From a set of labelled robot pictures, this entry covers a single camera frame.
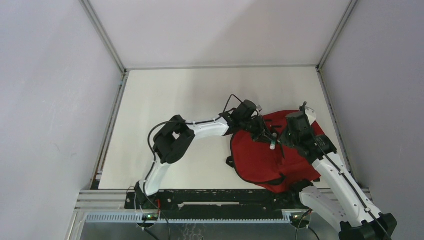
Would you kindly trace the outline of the red student backpack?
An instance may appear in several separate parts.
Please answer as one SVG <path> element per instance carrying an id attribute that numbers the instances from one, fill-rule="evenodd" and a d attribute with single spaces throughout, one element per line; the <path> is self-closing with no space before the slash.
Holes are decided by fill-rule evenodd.
<path id="1" fill-rule="evenodd" d="M 276 194 L 287 192 L 294 183 L 321 177 L 296 149 L 276 146 L 272 150 L 269 143 L 253 141 L 244 130 L 232 135 L 230 151 L 234 169 L 242 180 Z"/>

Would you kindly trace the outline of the teal white tube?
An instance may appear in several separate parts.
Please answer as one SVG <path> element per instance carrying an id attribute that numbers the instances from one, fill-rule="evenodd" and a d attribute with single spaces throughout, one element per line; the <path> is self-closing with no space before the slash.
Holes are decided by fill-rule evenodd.
<path id="1" fill-rule="evenodd" d="M 271 143 L 270 143 L 270 146 L 269 146 L 270 150 L 276 149 L 277 140 L 278 140 L 278 134 L 276 132 L 272 133 Z"/>

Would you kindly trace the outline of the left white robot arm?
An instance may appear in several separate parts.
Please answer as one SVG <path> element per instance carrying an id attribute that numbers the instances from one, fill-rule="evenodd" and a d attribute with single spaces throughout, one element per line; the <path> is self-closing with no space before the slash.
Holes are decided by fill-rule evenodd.
<path id="1" fill-rule="evenodd" d="M 253 141 L 266 143 L 271 149 L 281 144 L 278 133 L 271 132 L 259 107 L 250 100 L 242 101 L 236 108 L 224 109 L 211 119 L 188 121 L 175 115 L 153 127 L 147 137 L 153 162 L 146 177 L 138 182 L 141 187 L 136 199 L 138 204 L 145 209 L 155 205 L 156 193 L 166 172 L 183 158 L 193 141 L 224 137 L 239 131 L 250 133 Z"/>

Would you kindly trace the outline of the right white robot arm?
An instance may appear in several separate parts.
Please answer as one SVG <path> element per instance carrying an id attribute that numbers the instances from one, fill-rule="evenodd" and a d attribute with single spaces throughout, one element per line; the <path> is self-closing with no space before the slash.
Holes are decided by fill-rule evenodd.
<path id="1" fill-rule="evenodd" d="M 337 148 L 325 135 L 312 128 L 316 115 L 297 111 L 286 116 L 287 126 L 280 141 L 294 148 L 320 174 L 332 190 L 337 202 L 322 194 L 304 179 L 293 185 L 289 203 L 295 208 L 306 206 L 319 214 L 338 233 L 341 240 L 390 240 L 397 226 L 391 213 L 381 210 L 355 182 Z"/>

